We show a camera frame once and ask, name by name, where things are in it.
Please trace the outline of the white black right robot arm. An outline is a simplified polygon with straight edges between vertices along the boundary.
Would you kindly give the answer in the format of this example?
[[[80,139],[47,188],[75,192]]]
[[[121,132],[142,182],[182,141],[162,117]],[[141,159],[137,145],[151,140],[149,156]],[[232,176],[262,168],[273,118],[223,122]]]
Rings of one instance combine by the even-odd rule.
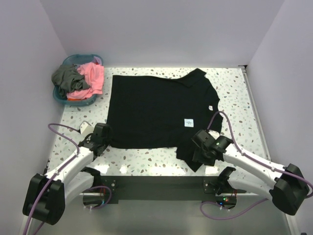
[[[243,190],[270,200],[280,211],[295,215],[309,195],[309,184],[299,167],[263,159],[228,137],[200,130],[192,138],[196,145],[193,161],[206,166],[229,165],[211,183],[215,194]]]

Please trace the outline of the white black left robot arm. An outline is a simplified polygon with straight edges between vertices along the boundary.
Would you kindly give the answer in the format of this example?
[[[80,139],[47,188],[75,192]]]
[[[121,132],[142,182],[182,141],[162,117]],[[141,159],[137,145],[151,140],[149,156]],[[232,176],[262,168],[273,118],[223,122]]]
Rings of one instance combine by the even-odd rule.
[[[26,193],[23,215],[54,225],[66,205],[86,190],[96,192],[102,188],[111,197],[112,190],[101,182],[100,171],[89,167],[111,140],[112,128],[97,123],[81,142],[74,144],[74,152],[64,162],[50,172],[34,175]]]

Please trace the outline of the black t shirt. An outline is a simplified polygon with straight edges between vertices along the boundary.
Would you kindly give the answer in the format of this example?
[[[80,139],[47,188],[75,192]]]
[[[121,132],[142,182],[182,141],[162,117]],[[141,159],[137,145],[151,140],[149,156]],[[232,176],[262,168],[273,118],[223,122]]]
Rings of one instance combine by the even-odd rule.
[[[177,158],[197,171],[201,164],[193,161],[196,145],[192,137],[201,129],[221,131],[219,101],[200,69],[178,79],[114,75],[107,118],[112,128],[111,146],[176,147]]]

